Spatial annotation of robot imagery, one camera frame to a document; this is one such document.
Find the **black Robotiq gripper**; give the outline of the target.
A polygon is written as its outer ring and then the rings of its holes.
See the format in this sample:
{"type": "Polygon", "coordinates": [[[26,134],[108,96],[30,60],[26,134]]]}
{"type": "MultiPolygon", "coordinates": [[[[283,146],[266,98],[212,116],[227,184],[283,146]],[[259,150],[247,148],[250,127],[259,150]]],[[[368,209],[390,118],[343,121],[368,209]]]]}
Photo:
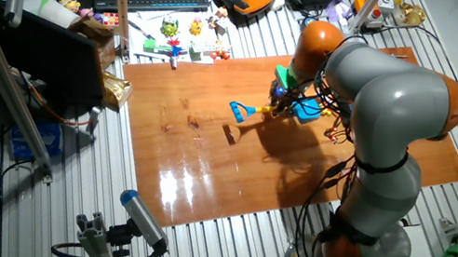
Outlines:
{"type": "Polygon", "coordinates": [[[282,114],[286,118],[293,118],[294,109],[292,105],[296,102],[299,95],[299,91],[294,88],[284,88],[278,81],[271,82],[268,97],[269,105],[272,107],[270,115],[272,117],[278,117],[282,114]]]}

